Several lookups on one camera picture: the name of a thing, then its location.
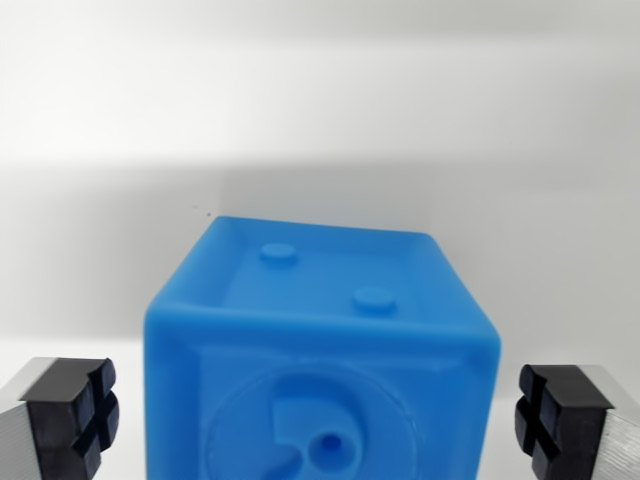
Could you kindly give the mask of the gripper left finger with black rubber pad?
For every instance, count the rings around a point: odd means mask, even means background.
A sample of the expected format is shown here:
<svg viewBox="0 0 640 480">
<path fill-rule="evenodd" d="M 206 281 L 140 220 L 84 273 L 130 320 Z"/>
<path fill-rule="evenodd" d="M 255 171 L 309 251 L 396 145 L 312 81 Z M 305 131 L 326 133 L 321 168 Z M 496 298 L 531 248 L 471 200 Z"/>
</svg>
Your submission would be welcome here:
<svg viewBox="0 0 640 480">
<path fill-rule="evenodd" d="M 3 479 L 92 479 L 119 426 L 111 359 L 34 357 L 1 388 Z"/>
</svg>

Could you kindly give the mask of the gripper right finger with black rubber pad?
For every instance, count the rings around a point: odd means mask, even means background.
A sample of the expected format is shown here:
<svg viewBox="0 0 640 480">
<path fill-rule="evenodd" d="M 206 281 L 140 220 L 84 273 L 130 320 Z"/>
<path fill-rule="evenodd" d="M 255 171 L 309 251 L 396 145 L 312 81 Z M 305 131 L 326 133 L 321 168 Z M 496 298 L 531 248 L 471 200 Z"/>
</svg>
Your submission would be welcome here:
<svg viewBox="0 0 640 480">
<path fill-rule="evenodd" d="M 598 365 L 522 367 L 515 433 L 539 479 L 637 479 L 639 402 Z"/>
</svg>

